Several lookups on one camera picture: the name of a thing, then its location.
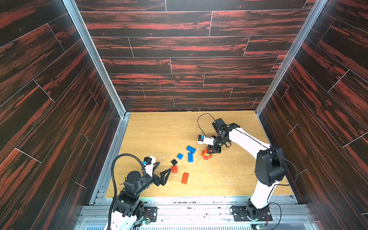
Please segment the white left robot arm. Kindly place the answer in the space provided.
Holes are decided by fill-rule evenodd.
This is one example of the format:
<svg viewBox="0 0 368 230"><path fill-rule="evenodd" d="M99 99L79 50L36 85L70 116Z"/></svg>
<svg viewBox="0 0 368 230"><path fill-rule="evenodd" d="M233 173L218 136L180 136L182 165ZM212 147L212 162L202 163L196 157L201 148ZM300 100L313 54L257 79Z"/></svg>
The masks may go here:
<svg viewBox="0 0 368 230"><path fill-rule="evenodd" d="M113 198L105 229L130 230L134 223L140 221L145 215L152 217L152 214L144 212L140 195L152 184L164 186L171 172L172 169L167 169L161 172L160 176L155 174L142 176L138 171L131 171L124 181L124 189Z"/></svg>

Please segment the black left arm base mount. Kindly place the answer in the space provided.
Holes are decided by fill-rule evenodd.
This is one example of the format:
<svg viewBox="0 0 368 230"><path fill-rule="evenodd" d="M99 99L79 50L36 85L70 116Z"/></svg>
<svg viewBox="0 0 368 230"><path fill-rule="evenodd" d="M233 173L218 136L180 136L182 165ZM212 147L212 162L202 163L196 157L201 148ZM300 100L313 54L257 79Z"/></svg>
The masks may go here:
<svg viewBox="0 0 368 230"><path fill-rule="evenodd" d="M139 213L138 222L149 224L157 221L158 208L157 207L143 207L143 211Z"/></svg>

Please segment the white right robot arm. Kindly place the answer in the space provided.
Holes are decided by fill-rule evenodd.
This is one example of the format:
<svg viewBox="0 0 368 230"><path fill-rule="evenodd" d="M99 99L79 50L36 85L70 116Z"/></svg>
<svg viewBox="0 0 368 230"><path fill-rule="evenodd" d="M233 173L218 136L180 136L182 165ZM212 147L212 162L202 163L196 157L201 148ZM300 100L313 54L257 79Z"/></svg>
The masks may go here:
<svg viewBox="0 0 368 230"><path fill-rule="evenodd" d="M211 153L220 154L222 147L236 143L255 158L257 185L250 198L249 206L263 209L268 205L269 196L272 194L274 186L279 184L286 174L281 155L277 149L248 134L236 123L227 125L219 118L214 120L212 126L217 136L213 136L208 145Z"/></svg>

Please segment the red long brick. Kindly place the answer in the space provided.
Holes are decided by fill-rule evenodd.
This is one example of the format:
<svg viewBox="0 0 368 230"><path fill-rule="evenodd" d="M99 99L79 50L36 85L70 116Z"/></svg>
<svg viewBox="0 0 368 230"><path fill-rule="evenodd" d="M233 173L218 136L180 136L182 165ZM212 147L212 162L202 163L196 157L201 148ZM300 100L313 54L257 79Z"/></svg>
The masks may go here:
<svg viewBox="0 0 368 230"><path fill-rule="evenodd" d="M208 158L211 158L212 157L212 154L209 154L209 156L203 156L203 154L204 154L205 152L203 151L202 152L202 157L204 158L204 157L208 157Z"/></svg>
<svg viewBox="0 0 368 230"><path fill-rule="evenodd" d="M188 181L188 178L189 178L189 173L183 173L183 177L182 177L182 181L181 181L181 183L182 184L184 184L184 185L186 185L187 184L187 181Z"/></svg>

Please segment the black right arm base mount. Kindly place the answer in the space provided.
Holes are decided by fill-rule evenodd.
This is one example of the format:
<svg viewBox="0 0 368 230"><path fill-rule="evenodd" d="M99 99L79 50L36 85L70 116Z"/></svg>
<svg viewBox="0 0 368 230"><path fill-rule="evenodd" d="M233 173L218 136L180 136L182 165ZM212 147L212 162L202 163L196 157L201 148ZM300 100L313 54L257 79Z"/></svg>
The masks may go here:
<svg viewBox="0 0 368 230"><path fill-rule="evenodd" d="M266 221L273 220L269 204L265 207L258 209L249 199L246 206L231 206L230 213L233 215L234 220L239 221Z"/></svg>

